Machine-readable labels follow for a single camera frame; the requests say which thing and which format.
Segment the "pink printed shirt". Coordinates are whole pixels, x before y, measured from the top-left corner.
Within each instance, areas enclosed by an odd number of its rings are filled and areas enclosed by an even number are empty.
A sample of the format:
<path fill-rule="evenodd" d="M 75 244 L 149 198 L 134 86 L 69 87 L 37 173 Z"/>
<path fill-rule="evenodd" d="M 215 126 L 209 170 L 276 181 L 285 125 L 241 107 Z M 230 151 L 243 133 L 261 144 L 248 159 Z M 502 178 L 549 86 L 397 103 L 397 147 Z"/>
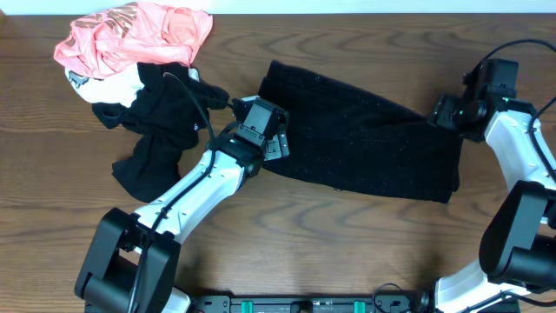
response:
<path fill-rule="evenodd" d="M 191 65 L 213 28 L 203 10 L 131 2 L 77 18 L 53 58 L 80 76 L 104 79 L 134 63 Z"/>

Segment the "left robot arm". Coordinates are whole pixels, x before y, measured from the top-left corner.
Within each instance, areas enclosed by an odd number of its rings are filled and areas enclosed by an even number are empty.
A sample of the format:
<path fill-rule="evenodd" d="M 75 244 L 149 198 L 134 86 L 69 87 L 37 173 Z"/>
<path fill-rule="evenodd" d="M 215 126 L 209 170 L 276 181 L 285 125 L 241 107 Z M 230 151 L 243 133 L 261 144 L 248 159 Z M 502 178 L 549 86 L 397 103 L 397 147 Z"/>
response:
<path fill-rule="evenodd" d="M 156 200 L 128 214 L 114 208 L 97 225 L 76 280 L 87 312 L 186 312 L 176 288 L 182 244 L 209 212 L 288 155 L 289 114 L 260 98 L 234 102 L 236 120 L 208 143 L 199 163 Z"/>

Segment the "white printed shirt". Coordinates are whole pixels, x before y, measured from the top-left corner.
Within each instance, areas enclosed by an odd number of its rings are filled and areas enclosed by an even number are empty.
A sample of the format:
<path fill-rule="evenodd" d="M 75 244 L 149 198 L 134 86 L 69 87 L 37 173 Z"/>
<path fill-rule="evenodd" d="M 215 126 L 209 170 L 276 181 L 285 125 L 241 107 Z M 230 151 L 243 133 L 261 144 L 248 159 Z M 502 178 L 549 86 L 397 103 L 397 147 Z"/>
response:
<path fill-rule="evenodd" d="M 155 103 L 167 88 L 164 72 L 200 82 L 199 72 L 179 63 L 134 63 L 105 78 L 86 77 L 69 68 L 64 74 L 73 90 L 88 103 L 119 103 L 127 108 Z"/>

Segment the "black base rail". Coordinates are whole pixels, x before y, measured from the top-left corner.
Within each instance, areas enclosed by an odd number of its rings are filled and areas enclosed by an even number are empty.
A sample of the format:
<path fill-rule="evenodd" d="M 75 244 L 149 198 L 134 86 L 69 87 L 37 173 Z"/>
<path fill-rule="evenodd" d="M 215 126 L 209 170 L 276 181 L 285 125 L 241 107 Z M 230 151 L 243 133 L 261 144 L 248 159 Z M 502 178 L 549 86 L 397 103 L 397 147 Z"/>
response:
<path fill-rule="evenodd" d="M 403 313 L 432 312 L 422 294 L 382 291 L 377 296 L 194 296 L 189 313 Z"/>

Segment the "black velvet skirt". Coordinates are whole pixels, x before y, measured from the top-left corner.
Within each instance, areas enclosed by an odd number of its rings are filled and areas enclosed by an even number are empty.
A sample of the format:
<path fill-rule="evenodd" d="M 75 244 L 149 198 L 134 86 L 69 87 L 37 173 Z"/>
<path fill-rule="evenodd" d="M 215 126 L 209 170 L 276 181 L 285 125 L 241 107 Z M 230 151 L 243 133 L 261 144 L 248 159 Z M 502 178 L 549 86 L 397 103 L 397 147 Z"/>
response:
<path fill-rule="evenodd" d="M 273 61 L 259 96 L 289 114 L 277 175 L 334 189 L 447 203 L 460 187 L 462 140 L 374 93 Z"/>

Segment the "black crumpled garment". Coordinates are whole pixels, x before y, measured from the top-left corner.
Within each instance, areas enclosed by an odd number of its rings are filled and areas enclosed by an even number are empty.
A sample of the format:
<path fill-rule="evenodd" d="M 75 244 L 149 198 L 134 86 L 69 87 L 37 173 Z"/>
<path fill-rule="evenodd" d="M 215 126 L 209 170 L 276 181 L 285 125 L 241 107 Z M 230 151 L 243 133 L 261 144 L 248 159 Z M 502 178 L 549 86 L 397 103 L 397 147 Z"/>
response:
<path fill-rule="evenodd" d="M 207 115 L 224 109 L 229 94 L 197 82 L 179 63 L 139 63 L 138 76 L 143 88 L 130 107 L 94 103 L 92 111 L 106 128 L 142 136 L 130 157 L 112 164 L 112 175 L 132 197 L 150 203 L 179 182 L 182 152 L 199 143 L 198 130 L 206 124 L 194 102 Z"/>

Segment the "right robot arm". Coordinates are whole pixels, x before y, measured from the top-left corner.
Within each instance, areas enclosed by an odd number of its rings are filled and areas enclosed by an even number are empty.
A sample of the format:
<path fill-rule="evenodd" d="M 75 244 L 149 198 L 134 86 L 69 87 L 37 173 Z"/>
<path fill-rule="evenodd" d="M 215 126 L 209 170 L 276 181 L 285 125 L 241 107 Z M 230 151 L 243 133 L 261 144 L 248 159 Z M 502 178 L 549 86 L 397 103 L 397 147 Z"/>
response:
<path fill-rule="evenodd" d="M 516 97 L 518 63 L 485 59 L 464 76 L 461 97 L 443 96 L 429 124 L 493 150 L 508 195 L 486 228 L 479 257 L 434 287 L 437 312 L 516 312 L 532 294 L 555 288 L 555 159 L 539 112 Z"/>

